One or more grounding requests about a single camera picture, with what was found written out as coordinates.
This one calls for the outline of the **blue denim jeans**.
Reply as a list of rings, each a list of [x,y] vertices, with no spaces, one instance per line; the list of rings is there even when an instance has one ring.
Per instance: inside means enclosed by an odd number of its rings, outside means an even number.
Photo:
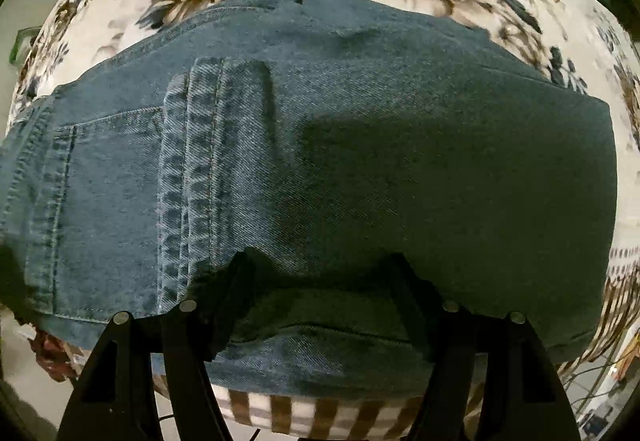
[[[594,335],[614,230],[608,105],[484,31],[367,0],[229,0],[24,108],[1,145],[1,300],[90,349],[119,311],[252,309],[215,385],[415,397],[418,279]]]

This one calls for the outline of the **green and white container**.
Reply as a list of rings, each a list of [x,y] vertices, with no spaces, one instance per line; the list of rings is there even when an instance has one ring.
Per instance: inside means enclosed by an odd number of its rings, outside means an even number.
[[[9,55],[9,63],[15,68],[21,68],[25,63],[28,53],[32,49],[40,27],[27,27],[17,31],[11,53]]]

